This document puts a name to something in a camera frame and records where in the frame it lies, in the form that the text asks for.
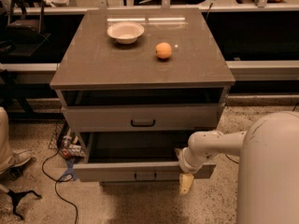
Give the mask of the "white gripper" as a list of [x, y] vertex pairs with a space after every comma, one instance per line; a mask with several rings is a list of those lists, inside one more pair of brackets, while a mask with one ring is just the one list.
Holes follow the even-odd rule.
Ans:
[[203, 164], [211, 159], [212, 154], [191, 147], [176, 148], [175, 153], [180, 169], [186, 173], [179, 175], [179, 193], [187, 194], [194, 180], [193, 174], [197, 173]]

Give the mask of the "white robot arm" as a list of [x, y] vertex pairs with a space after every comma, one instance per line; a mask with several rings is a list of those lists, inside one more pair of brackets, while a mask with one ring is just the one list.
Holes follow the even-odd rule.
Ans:
[[281, 111], [256, 120], [245, 132], [196, 132], [176, 151], [187, 192], [206, 161], [239, 158], [237, 224], [299, 224], [299, 113]]

